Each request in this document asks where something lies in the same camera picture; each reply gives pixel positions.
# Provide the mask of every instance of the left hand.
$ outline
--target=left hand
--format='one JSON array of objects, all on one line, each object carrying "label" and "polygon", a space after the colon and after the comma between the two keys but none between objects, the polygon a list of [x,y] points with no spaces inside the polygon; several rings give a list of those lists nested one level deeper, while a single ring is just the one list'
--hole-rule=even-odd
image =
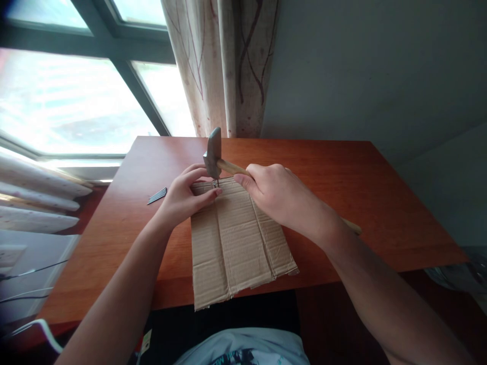
[{"label": "left hand", "polygon": [[203,207],[213,203],[222,193],[222,189],[211,189],[199,196],[194,196],[190,189],[191,184],[201,177],[209,177],[204,164],[193,164],[176,177],[151,222],[172,230]]}]

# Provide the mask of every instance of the cardboard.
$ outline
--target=cardboard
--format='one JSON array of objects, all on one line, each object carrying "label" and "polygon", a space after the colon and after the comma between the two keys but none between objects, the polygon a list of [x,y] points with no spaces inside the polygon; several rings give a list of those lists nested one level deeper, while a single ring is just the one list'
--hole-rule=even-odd
[{"label": "cardboard", "polygon": [[[214,203],[191,217],[195,311],[298,272],[282,227],[232,177],[220,179],[220,187]],[[209,189],[212,182],[191,186],[195,195]]]}]

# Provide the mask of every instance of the hammer head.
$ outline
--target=hammer head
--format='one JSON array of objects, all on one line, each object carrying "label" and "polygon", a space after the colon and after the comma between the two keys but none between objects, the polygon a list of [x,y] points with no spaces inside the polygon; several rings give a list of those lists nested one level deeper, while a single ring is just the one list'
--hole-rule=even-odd
[{"label": "hammer head", "polygon": [[214,179],[218,179],[222,173],[222,169],[217,166],[217,161],[222,158],[222,130],[216,127],[208,137],[208,147],[203,155],[203,161],[210,175]]}]

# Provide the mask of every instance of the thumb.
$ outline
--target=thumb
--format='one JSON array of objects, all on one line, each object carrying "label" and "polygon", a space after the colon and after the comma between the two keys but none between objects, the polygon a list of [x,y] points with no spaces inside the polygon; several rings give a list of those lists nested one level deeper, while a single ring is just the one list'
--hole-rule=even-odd
[{"label": "thumb", "polygon": [[254,179],[252,179],[250,176],[244,175],[244,174],[235,174],[233,176],[233,179],[242,185],[242,187],[247,190],[247,192],[250,194],[251,197],[254,197],[259,193],[259,188],[257,187],[257,184],[255,183]]},{"label": "thumb", "polygon": [[196,206],[198,209],[206,207],[213,203],[213,201],[223,192],[222,189],[210,189],[206,193],[198,195],[196,197]]}]

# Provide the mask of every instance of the hammer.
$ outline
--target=hammer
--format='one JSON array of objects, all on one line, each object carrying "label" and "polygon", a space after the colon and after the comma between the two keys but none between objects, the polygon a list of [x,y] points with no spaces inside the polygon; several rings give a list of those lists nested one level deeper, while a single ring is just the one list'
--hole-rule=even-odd
[{"label": "hammer", "polygon": [[[232,175],[241,173],[252,177],[247,170],[222,159],[222,129],[220,127],[216,127],[208,137],[208,149],[203,155],[203,161],[208,174],[214,179],[220,177],[222,170],[225,170]],[[362,228],[356,224],[349,222],[344,218],[342,218],[342,220],[355,232],[356,235],[362,233]]]}]

